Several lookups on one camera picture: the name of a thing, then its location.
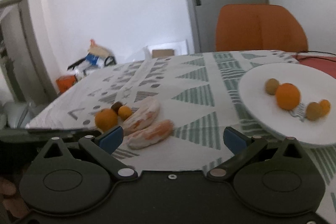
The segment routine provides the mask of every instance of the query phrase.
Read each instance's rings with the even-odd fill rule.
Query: table
[[[275,139],[246,112],[237,91],[246,71],[268,63],[297,63],[282,51],[214,52],[158,58],[98,70],[81,80],[34,118],[29,127],[94,127],[95,112],[113,102],[136,110],[155,96],[158,121],[171,119],[175,129],[165,141],[141,150],[122,144],[113,156],[141,170],[207,172],[232,157],[223,143],[224,128],[247,136]],[[307,149],[326,183],[318,213],[336,222],[335,147]]]

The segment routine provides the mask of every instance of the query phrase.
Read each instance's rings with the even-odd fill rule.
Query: red cloth
[[[308,58],[308,59],[304,59],[300,61],[300,58],[305,58],[308,57],[307,55],[299,55],[298,56],[298,60],[300,62],[300,64],[305,65],[305,66],[309,66],[318,70],[321,70],[327,74],[329,74],[330,76],[336,78],[336,63],[335,62],[331,62],[328,60],[322,60],[322,59],[317,59],[317,58]],[[319,57],[323,57],[323,58],[327,58],[330,60],[335,60],[336,61],[336,57],[325,57],[325,56],[319,56]]]

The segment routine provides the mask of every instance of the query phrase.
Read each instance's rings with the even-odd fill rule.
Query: orange
[[[100,130],[106,132],[118,125],[118,115],[113,109],[104,108],[96,113],[94,122]]]
[[[320,102],[320,106],[322,107],[322,117],[328,115],[331,110],[330,102],[324,99]]]
[[[278,86],[275,93],[277,104],[284,110],[292,110],[300,103],[301,94],[299,89],[290,83]]]
[[[118,115],[123,119],[126,120],[133,114],[133,111],[128,106],[121,106],[118,110]]]

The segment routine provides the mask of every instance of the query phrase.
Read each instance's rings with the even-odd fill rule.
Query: blue gripper pad
[[[105,152],[112,154],[124,139],[124,130],[120,126],[116,126],[104,134],[96,137],[94,142]]]
[[[226,127],[224,129],[223,140],[226,147],[230,149],[234,155],[239,154],[252,143],[249,137],[246,137],[232,127]]]

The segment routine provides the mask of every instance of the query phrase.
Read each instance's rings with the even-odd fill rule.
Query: white plate
[[[300,108],[291,112],[280,109],[275,96],[264,90],[270,78],[297,86],[301,92]],[[330,75],[299,64],[266,64],[249,70],[241,78],[238,89],[246,109],[275,137],[293,136],[312,147],[336,144],[336,79]],[[315,122],[304,118],[307,104],[322,99],[331,103],[329,115]]]

